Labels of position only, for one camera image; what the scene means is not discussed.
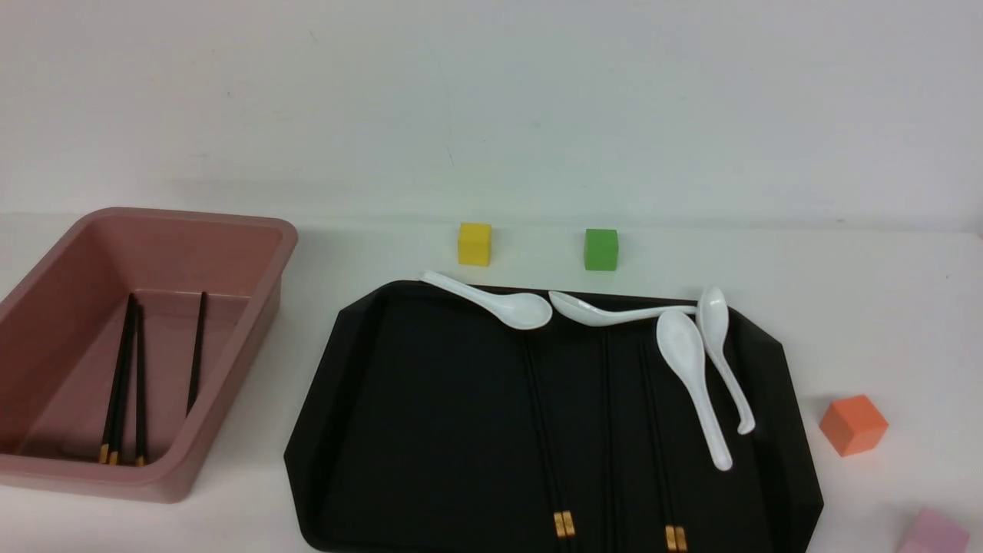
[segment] ceramic spoon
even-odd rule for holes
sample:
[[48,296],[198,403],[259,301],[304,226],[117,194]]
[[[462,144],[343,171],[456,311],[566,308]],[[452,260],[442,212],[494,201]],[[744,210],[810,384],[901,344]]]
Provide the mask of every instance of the ceramic spoon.
[[492,294],[433,271],[423,272],[420,280],[477,303],[513,329],[531,331],[552,318],[549,302],[536,294]]
[[727,442],[723,439],[714,406],[707,392],[707,372],[704,367],[703,341],[696,325],[682,313],[668,311],[659,317],[656,325],[656,342],[659,351],[672,372],[679,377],[689,397],[693,399],[696,415],[703,428],[703,436],[710,449],[710,457],[719,470],[730,470],[733,459]]
[[740,415],[737,433],[747,434],[754,430],[754,413],[751,412],[751,405],[747,403],[744,391],[740,389],[726,357],[723,356],[723,339],[727,336],[729,321],[723,292],[716,287],[704,290],[699,303],[696,304],[696,326],[700,328],[700,334],[703,335],[707,355],[717,365],[717,371],[721,373],[723,383],[726,384],[730,396],[734,398],[734,404],[737,405],[737,414]]
[[692,315],[696,313],[695,307],[688,305],[653,307],[651,309],[635,309],[632,311],[605,311],[598,309],[582,299],[577,299],[570,294],[563,292],[550,292],[549,301],[552,302],[556,311],[564,317],[573,319],[581,325],[588,327],[609,327],[630,323],[631,321],[641,321],[644,319],[655,319],[667,311],[679,311]]

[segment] black tray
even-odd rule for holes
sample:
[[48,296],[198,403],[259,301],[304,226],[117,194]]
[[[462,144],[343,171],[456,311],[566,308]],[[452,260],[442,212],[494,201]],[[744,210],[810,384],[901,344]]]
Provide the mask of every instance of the black tray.
[[804,552],[823,499],[781,345],[730,311],[725,355],[758,426],[737,435],[708,363],[734,460],[720,472],[653,330],[555,314],[513,331],[409,281],[362,298],[338,315],[284,455],[301,532],[325,551],[652,553],[681,527],[696,553]]

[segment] chopsticks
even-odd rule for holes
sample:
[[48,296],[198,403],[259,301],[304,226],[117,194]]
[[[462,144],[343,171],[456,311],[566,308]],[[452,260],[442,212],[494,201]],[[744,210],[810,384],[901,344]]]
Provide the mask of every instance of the chopsticks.
[[123,319],[123,335],[120,337],[119,352],[116,354],[116,372],[113,374],[113,388],[109,393],[109,405],[106,408],[106,423],[102,428],[102,445],[99,448],[99,464],[117,464],[119,461],[119,434],[122,434],[123,416],[126,412],[126,395],[129,392],[130,347],[133,344],[133,319],[137,307],[137,298],[130,294],[126,303],[126,315]]
[[188,385],[188,407],[185,409],[185,416],[191,412],[191,408],[198,399],[198,385],[202,379],[202,341],[204,340],[204,317],[205,309],[208,304],[208,294],[202,292],[202,299],[198,304],[198,327],[195,329],[195,353],[191,359],[191,382]]
[[652,367],[649,365],[649,347],[646,343],[638,344],[639,370],[641,371],[642,388],[645,390],[645,411],[649,421],[649,445],[652,448],[653,471],[656,474],[656,482],[661,488],[659,494],[660,508],[663,511],[663,523],[665,524],[665,547],[666,551],[687,551],[685,529],[676,524],[675,513],[672,508],[672,494],[669,490],[668,465],[665,458],[665,447],[660,447],[663,442],[662,429],[659,424],[658,407],[655,398],[655,381],[652,379]]
[[144,306],[137,306],[137,466],[146,465],[146,345]]
[[558,462],[559,450],[549,438],[547,409],[543,401],[539,371],[528,338],[522,338],[522,347],[525,352],[526,387],[529,391],[530,405],[533,408],[533,427],[537,442],[539,442],[540,463],[547,487],[547,501],[553,510],[553,527],[558,540],[556,550],[561,553],[570,553],[579,550],[579,546],[576,540],[577,529],[573,522],[573,513],[569,509],[568,496],[557,470],[560,466]]
[[[188,386],[188,406],[191,411],[198,398],[202,378],[202,347],[204,342],[204,319],[206,317],[208,294],[202,292],[198,308],[198,324],[195,330],[195,351],[192,357],[191,382]],[[117,465],[122,462],[123,436],[126,429],[126,409],[130,395],[130,373],[136,339],[137,365],[137,437],[135,446],[135,466],[146,466],[150,461],[147,446],[146,422],[146,337],[144,306],[134,294],[127,298],[126,314],[123,319],[123,333],[120,336],[119,350],[116,354],[116,371],[113,373],[113,386],[106,407],[106,422],[102,429],[99,446],[99,464]]]
[[614,453],[614,396],[611,389],[611,363],[608,354],[608,330],[601,329],[601,405],[604,413],[604,433],[602,441],[602,452],[604,455],[604,493],[605,507],[604,513],[604,536],[607,551],[622,551],[621,530],[619,528],[620,504],[618,498],[621,497],[621,482],[617,467],[617,457]]

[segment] spoon bowl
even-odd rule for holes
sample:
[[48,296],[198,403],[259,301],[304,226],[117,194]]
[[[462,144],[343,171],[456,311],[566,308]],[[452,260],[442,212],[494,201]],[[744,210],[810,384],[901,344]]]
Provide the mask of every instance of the spoon bowl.
[[682,313],[669,311],[659,317],[656,343],[665,363],[675,373],[693,400],[700,427],[710,450],[710,458],[719,470],[730,470],[733,458],[723,438],[721,426],[710,403],[707,391],[707,372],[704,365],[703,340],[696,325]]
[[536,294],[492,294],[433,271],[423,272],[420,280],[484,307],[505,326],[519,331],[538,329],[552,318],[549,302]]

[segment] white wall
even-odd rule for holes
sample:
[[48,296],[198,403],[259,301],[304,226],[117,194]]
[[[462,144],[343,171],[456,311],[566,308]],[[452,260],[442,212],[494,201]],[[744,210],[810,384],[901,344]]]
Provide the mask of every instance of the white wall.
[[3,0],[0,211],[983,230],[979,0]]

